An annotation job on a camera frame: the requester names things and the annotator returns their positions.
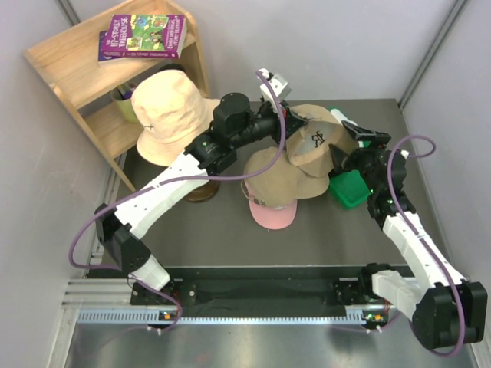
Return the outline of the white cap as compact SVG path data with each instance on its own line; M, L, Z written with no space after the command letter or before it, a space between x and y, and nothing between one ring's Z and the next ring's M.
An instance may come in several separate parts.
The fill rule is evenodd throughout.
M330 113L336 118L337 121L342 123L343 121L350 122L350 119L346 117L339 109L333 108L330 109Z

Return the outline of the tan baseball cap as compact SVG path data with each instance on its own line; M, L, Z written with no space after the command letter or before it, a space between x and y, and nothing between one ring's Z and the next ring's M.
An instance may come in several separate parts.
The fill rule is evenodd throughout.
M292 165L282 152L274 165L258 176L242 180L244 196L264 208L282 209L295 200L310 199L325 193L329 178L310 176Z

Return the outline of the cream bucket hat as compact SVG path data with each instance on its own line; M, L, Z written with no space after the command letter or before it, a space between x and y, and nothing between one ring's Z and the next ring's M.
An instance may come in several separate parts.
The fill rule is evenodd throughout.
M170 166L195 137L209 129L219 102L203 97L183 71L165 70L148 77L131 97L143 127L138 153L156 166Z

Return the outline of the pink baseball cap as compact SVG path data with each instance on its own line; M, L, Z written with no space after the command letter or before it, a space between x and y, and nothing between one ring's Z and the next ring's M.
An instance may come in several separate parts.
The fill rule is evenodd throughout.
M261 227L267 230L282 230L294 222L298 206L297 200L285 206L267 207L254 196L245 181L241 181L241 190L248 199L252 218Z

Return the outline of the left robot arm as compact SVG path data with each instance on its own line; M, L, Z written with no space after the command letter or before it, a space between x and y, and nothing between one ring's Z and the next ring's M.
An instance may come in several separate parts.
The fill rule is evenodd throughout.
M142 242L164 213L209 181L225 181L223 172L237 160L237 151L267 136L280 146L307 123L281 99L264 100L258 112L241 93L225 95L213 111L211 126L199 134L176 160L143 189L95 212L97 237L117 267L147 286L158 304L174 293L170 275Z

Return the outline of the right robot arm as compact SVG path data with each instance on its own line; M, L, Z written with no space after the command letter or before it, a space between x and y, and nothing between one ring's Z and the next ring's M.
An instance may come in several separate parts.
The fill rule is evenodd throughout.
M381 231L394 243L416 282L411 284L388 264L369 264L358 284L360 298L373 304L390 302L410 322L420 344L451 354L484 338L488 294L478 281L467 280L445 259L424 229L404 192L410 154L399 145L388 148L387 133L343 120L344 131L361 146L351 153L332 145L334 174L357 171L371 194L367 209Z

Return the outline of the green plastic tray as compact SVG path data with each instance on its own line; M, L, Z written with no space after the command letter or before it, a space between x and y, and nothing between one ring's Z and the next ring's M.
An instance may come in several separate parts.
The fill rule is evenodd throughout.
M357 170L331 178L329 192L345 209L354 209L367 201L371 190Z

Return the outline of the cream mannequin head stand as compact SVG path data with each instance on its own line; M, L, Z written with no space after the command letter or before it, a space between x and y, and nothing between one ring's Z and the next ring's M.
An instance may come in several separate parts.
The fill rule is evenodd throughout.
M208 181L207 184L200 186L184 197L187 202L205 202L210 200L219 191L220 182Z

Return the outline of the green pen cup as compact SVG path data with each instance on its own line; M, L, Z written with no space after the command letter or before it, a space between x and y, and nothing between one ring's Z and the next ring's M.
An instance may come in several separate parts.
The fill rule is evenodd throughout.
M117 85L111 92L111 98L121 112L122 117L129 123L139 123L133 110L131 97L137 85L134 83L123 83Z

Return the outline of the purple treehouse book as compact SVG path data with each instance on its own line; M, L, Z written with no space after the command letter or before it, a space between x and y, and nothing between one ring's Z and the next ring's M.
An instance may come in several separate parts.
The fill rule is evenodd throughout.
M109 28L100 33L98 58L177 59L186 35L183 15L115 15Z

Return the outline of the wooden shelf unit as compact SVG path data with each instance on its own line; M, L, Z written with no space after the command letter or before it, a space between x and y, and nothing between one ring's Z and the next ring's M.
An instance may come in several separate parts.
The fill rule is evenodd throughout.
M122 2L25 51L26 59L129 190L135 187L117 163L117 157L136 144L142 131L140 125L126 121L115 103L109 103L89 117L83 117L80 110L161 63L152 59L130 59L101 64L97 60L99 34L108 28L114 15L144 13L186 17L187 36L177 63L185 67L200 93L209 96L209 78L196 20L173 1Z

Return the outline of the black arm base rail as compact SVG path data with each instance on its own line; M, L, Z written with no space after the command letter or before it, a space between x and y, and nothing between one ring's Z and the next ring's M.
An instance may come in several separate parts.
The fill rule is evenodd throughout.
M386 314L381 299L365 296L361 267L258 266L169 268L163 293L183 307L184 317L344 317L348 307Z

